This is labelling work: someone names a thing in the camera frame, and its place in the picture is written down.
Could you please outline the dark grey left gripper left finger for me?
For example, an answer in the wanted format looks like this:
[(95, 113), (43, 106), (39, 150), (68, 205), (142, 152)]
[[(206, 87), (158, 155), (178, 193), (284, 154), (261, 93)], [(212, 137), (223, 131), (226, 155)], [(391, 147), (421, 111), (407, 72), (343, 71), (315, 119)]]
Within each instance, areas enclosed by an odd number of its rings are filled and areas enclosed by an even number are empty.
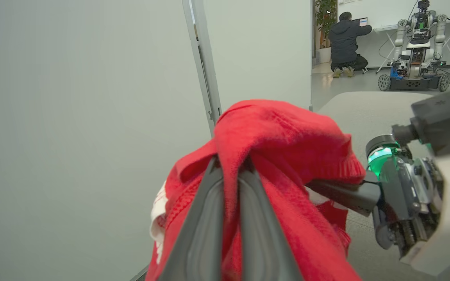
[(211, 158), (159, 281), (220, 281), (224, 176)]

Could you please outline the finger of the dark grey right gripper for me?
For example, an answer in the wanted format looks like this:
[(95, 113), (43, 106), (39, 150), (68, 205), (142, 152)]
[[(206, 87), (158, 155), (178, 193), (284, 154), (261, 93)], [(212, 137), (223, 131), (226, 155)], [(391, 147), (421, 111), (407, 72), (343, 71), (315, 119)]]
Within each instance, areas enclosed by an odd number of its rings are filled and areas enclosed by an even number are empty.
[(375, 178), (365, 178), (358, 184), (313, 180), (307, 187), (365, 217), (382, 208), (382, 187)]

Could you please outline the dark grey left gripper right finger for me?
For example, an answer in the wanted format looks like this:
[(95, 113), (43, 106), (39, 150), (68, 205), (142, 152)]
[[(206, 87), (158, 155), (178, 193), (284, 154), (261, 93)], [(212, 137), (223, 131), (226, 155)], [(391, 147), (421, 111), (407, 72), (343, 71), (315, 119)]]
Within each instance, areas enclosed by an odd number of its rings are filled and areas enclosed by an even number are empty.
[(239, 169), (243, 281), (302, 281), (304, 278), (252, 160)]

